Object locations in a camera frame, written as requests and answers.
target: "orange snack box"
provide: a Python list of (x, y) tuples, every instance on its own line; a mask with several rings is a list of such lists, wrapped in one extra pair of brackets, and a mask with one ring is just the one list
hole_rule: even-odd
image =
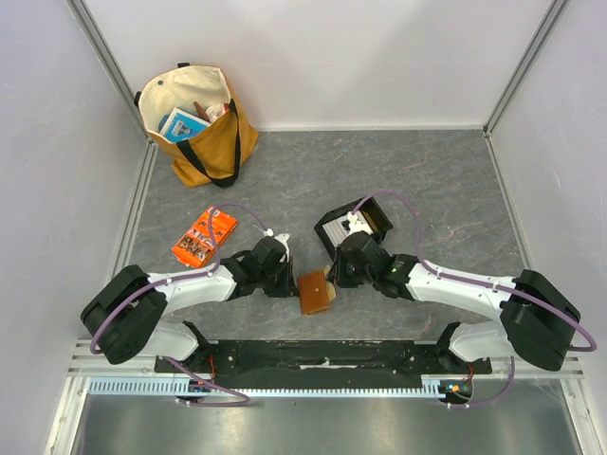
[[(209, 216), (212, 208), (209, 207), (200, 215), (200, 218), (188, 229), (181, 240), (173, 247), (177, 260), (191, 267), (202, 267), (215, 253), (211, 236), (209, 234)], [(221, 246), (236, 229), (238, 221), (227, 213), (216, 210), (212, 216), (212, 233), (215, 241)]]

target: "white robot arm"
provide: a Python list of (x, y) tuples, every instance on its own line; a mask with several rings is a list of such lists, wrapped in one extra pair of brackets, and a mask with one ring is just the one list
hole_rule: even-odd
[[(574, 321), (580, 319), (579, 311), (538, 272), (525, 270), (514, 278), (449, 270), (415, 256), (390, 255), (362, 229), (352, 229), (340, 244), (328, 279), (339, 287), (370, 282), (390, 298), (444, 303), (490, 319), (447, 326), (437, 342), (437, 355), (445, 368), (512, 355), (545, 370), (561, 368), (576, 329), (517, 293), (540, 299)], [(474, 285), (478, 282), (487, 287)]]
[[(92, 336), (106, 324), (98, 344), (112, 364), (135, 355), (184, 360), (204, 338), (189, 323), (162, 318), (198, 303), (244, 297), (258, 288), (269, 297), (297, 295), (287, 240), (287, 234), (267, 236), (253, 250), (222, 260), (210, 276), (205, 272), (211, 267), (185, 273), (146, 274), (137, 265), (129, 265), (84, 308), (81, 321)], [(162, 284), (144, 291), (136, 302), (126, 306), (109, 324), (106, 322), (126, 298), (158, 282)]]

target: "canvas tote bag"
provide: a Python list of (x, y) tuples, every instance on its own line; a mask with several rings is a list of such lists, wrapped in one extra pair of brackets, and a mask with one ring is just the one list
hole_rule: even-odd
[[(174, 107), (195, 115), (194, 101), (201, 106), (228, 103), (230, 108), (190, 139), (174, 143), (161, 136), (158, 124), (162, 118)], [(186, 187), (210, 182), (222, 188), (233, 185), (257, 141), (258, 133), (248, 124), (230, 83), (214, 66), (179, 64), (146, 83), (135, 96), (135, 105), (148, 136), (174, 159), (172, 168)]]

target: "aluminum frame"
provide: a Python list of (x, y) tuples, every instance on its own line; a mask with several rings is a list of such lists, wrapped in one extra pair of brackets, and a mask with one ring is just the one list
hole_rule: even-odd
[[(499, 169), (499, 163), (496, 160), (491, 143), (491, 133), (494, 131), (497, 123), (502, 117), (504, 111), (509, 106), (510, 101), (516, 95), (518, 88), (524, 81), (524, 76), (529, 71), (531, 65), (535, 62), (538, 55), (541, 53), (543, 44), (545, 43), (550, 31), (557, 24), (569, 0), (553, 0), (544, 15), (536, 33), (531, 39), (523, 57), (517, 64), (517, 67), (510, 78), (502, 96), (499, 98), (495, 108), (493, 109), (487, 123), (484, 126), (486, 133), (487, 145), (491, 154), (491, 159), (495, 167), (496, 174), (500, 183), (500, 187), (506, 201), (506, 208), (515, 230), (517, 243), (523, 257), (524, 265), (530, 266), (529, 255), (527, 252), (524, 235), (518, 221), (516, 210), (512, 205), (504, 179)], [(116, 60), (114, 59), (107, 43), (104, 41), (102, 34), (97, 27), (88, 7), (83, 0), (67, 0), (76, 19), (81, 24), (85, 35), (89, 42), (98, 54), (101, 63), (105, 67), (110, 79), (117, 87), (120, 95), (129, 106), (129, 112), (133, 119), (140, 126), (141, 132), (144, 134), (138, 110), (132, 103), (133, 93), (124, 79)], [(120, 270), (128, 263), (130, 254), (133, 248), (133, 242), (137, 233), (138, 220), (141, 215), (145, 195), (150, 182), (152, 169), (156, 160), (157, 146), (148, 141), (145, 157), (141, 165), (141, 172), (138, 177), (135, 193), (131, 208), (129, 209), (127, 221), (125, 223), (120, 247), (117, 251), (117, 256), (114, 265), (114, 273)], [(80, 423), (83, 406), (88, 388), (92, 377), (101, 376), (116, 376), (117, 374), (126, 377), (155, 377), (159, 374), (154, 373), (154, 359), (134, 359), (122, 365), (111, 366), (104, 357), (87, 354), (88, 343), (90, 340), (79, 340), (72, 363), (70, 365), (67, 378), (64, 385), (64, 390), (60, 400), (59, 407), (48, 437), (45, 455), (68, 454), (71, 452), (75, 437), (77, 435), (78, 424)], [(507, 359), (495, 359), (493, 361), (494, 373), (487, 376), (478, 376), (478, 379), (504, 379), (507, 377), (507, 369), (509, 361)], [(604, 454), (607, 453), (604, 442), (598, 437), (597, 423), (594, 416), (589, 410), (591, 407), (588, 402), (588, 394), (586, 392), (586, 382), (583, 378), (583, 373), (576, 357), (568, 357), (565, 360), (563, 370), (556, 373), (545, 372), (534, 369), (531, 365), (517, 359), (517, 377), (519, 378), (538, 378), (538, 379), (554, 379), (561, 380), (561, 386), (565, 392), (567, 408), (569, 409), (573, 425), (578, 435), (579, 443), (584, 453)], [(425, 379), (459, 379), (458, 377), (448, 375), (423, 376)]]

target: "gray floor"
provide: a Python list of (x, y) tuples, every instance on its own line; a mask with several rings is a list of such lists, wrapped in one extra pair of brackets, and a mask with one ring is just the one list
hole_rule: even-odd
[[(329, 258), (314, 224), (329, 210), (377, 189), (408, 195), (422, 218), (429, 259), (494, 275), (523, 268), (483, 135), (478, 131), (280, 133), (260, 136), (232, 188), (186, 189), (159, 155), (132, 263), (181, 270), (171, 247), (211, 204), (244, 203), (275, 232), (291, 234), (295, 271)], [(379, 198), (396, 229), (384, 245), (414, 252), (414, 224), (396, 200)], [(240, 221), (222, 251), (260, 238)], [(370, 286), (338, 290), (330, 311), (302, 317), (297, 299), (205, 303), (176, 315), (210, 338), (416, 338), (432, 340), (452, 321), (479, 317), (435, 303), (383, 298)], [(502, 381), (475, 381), (475, 399)], [(213, 453), (435, 454), (580, 453), (558, 381), (516, 381), (499, 404), (445, 410), (435, 400), (257, 399), (243, 409), (186, 409), (168, 398), (87, 398), (74, 454)]]
[[(490, 396), (502, 384), (476, 381)], [(74, 455), (576, 455), (559, 381), (518, 381), (498, 405), (269, 398), (240, 409), (187, 409), (170, 398), (89, 396)]]
[[(171, 248), (211, 204), (237, 201), (255, 209), (275, 232), (291, 234), (296, 275), (329, 264), (313, 226), (329, 210), (378, 189), (414, 202), (428, 259), (445, 267), (518, 275), (523, 264), (480, 131), (300, 132), (261, 134), (241, 178), (229, 189), (186, 189), (171, 160), (158, 155), (131, 262), (150, 272), (184, 269)], [(395, 229), (384, 246), (414, 253), (414, 223), (396, 200), (378, 198)], [(227, 255), (260, 238), (253, 220), (222, 247)], [(299, 302), (261, 292), (205, 303), (176, 315), (210, 338), (415, 338), (433, 340), (455, 320), (480, 317), (436, 303), (382, 297), (370, 286), (338, 290), (330, 311), (302, 317)]]

